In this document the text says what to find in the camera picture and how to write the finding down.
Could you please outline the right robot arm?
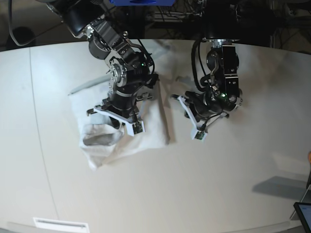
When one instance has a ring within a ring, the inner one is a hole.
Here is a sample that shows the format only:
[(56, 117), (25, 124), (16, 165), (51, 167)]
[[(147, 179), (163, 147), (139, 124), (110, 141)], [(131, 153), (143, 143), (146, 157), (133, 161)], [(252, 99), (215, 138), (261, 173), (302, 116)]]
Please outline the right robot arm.
[(114, 126), (125, 125), (130, 136), (144, 132), (137, 101), (149, 99), (152, 94), (139, 91), (143, 87), (152, 89), (158, 80), (150, 70), (154, 65), (150, 53), (144, 46), (132, 43), (126, 31), (110, 23), (102, 0), (48, 0), (46, 4), (74, 37), (87, 38), (91, 55), (105, 61), (111, 73), (107, 98), (87, 114), (107, 116)]

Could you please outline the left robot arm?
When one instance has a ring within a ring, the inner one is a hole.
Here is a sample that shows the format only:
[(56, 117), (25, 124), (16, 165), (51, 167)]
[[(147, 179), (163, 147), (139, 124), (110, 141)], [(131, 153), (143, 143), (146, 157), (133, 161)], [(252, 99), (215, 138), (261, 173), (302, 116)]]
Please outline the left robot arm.
[[(200, 0), (197, 11), (202, 31), (191, 48), (191, 69), (197, 92), (172, 95), (192, 123), (191, 139), (205, 140), (209, 128), (242, 104), (239, 88), (239, 57), (234, 42), (239, 40), (238, 5), (229, 0)], [(202, 63), (200, 46), (210, 42), (206, 56), (209, 73), (198, 77), (196, 63)]]

